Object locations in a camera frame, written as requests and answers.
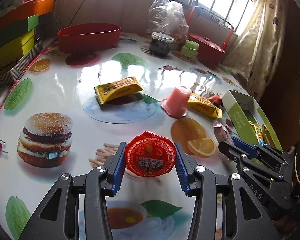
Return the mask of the clear plastic bag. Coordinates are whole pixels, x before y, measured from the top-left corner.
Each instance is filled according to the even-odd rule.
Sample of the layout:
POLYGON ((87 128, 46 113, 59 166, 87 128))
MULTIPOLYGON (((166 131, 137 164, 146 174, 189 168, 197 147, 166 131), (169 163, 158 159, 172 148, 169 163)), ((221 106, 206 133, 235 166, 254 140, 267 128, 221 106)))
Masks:
POLYGON ((155 0, 152 3, 148 10, 146 33, 163 33, 184 43, 188 32, 182 4, 170 0, 155 0))

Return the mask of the orange box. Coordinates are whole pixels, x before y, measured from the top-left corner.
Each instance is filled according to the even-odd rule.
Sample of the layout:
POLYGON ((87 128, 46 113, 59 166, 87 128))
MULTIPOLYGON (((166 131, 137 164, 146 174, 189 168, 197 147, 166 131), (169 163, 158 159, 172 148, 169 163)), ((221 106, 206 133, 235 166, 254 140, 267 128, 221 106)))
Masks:
POLYGON ((31 0, 0 18, 0 31, 33 15, 44 15, 53 10, 54 0, 31 0))

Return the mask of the red lidded jelly cup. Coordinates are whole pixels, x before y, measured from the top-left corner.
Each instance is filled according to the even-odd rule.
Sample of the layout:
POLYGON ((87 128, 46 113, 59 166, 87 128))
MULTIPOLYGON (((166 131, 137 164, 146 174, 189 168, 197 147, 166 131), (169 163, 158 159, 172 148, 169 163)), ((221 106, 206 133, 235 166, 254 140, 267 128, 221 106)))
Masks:
POLYGON ((139 177, 157 177, 170 172, 176 156, 170 139, 149 131, 125 146, 126 168, 139 177))

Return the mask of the yellow snack packet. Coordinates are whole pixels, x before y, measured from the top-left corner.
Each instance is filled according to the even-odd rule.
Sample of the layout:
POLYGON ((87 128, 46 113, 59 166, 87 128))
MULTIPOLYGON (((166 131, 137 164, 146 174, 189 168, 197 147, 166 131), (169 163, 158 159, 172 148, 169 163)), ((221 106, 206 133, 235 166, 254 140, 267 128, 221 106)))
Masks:
POLYGON ((219 119, 223 116, 220 108, 216 107, 208 99, 202 98, 194 93, 190 94, 187 105, 210 118, 219 119))
POLYGON ((135 77, 125 77, 119 81, 98 85, 94 91, 99 105, 104 105, 111 100, 143 91, 143 88, 135 77))

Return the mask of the red oval bowl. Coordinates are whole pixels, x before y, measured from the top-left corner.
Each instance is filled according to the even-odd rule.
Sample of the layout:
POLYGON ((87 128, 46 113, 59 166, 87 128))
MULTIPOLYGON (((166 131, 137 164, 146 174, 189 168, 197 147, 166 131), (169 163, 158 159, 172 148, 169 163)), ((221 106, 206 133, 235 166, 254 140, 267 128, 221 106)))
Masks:
POLYGON ((115 47, 121 27, 112 23, 83 23, 61 29, 57 33, 61 52, 90 53, 115 47))

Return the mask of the dark jar with clear lid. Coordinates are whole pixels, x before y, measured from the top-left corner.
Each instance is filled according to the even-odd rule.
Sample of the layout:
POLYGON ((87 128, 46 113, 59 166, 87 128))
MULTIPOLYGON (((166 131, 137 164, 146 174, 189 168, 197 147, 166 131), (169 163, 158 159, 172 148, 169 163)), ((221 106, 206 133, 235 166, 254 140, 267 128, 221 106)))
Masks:
POLYGON ((163 33, 152 33, 151 37, 150 52, 157 56, 166 57, 170 52, 170 46, 174 42, 174 38, 163 33))

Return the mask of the small green jar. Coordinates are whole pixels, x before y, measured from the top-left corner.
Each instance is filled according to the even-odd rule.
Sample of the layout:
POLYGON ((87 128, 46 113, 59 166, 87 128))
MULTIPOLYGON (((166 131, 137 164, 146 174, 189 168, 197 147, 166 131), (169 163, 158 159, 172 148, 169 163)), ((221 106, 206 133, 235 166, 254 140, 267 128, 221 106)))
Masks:
POLYGON ((188 59, 195 59, 198 55, 199 44, 194 41, 186 40, 181 48, 181 54, 188 59))

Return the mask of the green yellow box stack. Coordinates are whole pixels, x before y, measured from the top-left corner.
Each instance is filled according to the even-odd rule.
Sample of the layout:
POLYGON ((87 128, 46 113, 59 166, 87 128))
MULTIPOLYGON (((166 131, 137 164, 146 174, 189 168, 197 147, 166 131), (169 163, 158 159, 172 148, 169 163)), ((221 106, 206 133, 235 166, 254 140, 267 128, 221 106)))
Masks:
POLYGON ((38 23, 38 15, 33 15, 0 31, 0 76, 33 48, 38 23))

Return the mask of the floral curtain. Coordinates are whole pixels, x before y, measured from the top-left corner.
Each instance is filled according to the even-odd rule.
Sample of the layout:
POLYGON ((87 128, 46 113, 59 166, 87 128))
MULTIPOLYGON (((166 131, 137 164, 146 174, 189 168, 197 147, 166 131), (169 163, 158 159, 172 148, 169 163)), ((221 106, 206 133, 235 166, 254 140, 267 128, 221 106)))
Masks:
POLYGON ((222 65, 260 101, 281 59, 288 0, 257 0, 245 29, 226 52, 222 65))

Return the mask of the green white cardboard box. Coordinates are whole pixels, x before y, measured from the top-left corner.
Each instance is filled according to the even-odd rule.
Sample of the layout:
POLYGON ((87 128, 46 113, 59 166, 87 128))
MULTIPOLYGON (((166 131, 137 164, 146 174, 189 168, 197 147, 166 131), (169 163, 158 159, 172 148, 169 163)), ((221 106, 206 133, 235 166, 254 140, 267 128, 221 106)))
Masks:
POLYGON ((268 144, 282 150, 270 121, 252 96, 229 90, 223 95, 222 103, 242 141, 250 145, 268 144))

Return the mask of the white red nougat packet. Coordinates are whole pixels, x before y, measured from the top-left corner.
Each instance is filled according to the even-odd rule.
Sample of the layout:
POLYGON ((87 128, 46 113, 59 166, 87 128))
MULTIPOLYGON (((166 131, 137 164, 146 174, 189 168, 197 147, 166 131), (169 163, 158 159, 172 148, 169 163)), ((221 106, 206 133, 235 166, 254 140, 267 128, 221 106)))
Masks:
POLYGON ((231 138, 231 135, 229 131, 226 129, 226 127, 220 123, 218 120, 214 120, 212 122, 213 125, 213 133, 218 141, 218 143, 222 141, 226 141, 230 143, 231 145, 234 145, 234 142, 231 138))

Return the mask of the striped black white box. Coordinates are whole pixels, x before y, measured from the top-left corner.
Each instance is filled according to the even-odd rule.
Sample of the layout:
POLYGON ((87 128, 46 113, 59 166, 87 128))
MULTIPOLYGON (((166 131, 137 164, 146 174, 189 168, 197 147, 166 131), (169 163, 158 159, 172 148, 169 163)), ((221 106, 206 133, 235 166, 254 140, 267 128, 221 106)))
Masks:
POLYGON ((39 55, 43 49, 42 39, 37 42, 34 47, 25 54, 18 61, 14 61, 13 67, 0 76, 0 88, 13 84, 16 80, 19 80, 25 68, 30 65, 30 63, 39 55))

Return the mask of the red candy wrapper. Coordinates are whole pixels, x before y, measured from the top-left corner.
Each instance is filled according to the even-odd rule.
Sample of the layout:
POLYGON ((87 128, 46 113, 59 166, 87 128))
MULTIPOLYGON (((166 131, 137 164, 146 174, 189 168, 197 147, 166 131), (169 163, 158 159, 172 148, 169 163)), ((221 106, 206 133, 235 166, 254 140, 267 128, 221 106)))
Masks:
POLYGON ((208 100, 215 105, 220 105, 222 103, 222 99, 219 95, 213 95, 209 97, 208 100))

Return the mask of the pink jelly cup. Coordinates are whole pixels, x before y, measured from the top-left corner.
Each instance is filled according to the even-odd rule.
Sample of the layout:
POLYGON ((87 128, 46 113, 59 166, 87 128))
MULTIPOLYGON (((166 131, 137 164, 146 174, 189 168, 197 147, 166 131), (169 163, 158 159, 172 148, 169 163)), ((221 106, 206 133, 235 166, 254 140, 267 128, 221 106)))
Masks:
POLYGON ((161 102, 162 109, 173 118, 182 118, 187 114, 187 101, 191 90, 185 86, 175 87, 170 96, 161 102))

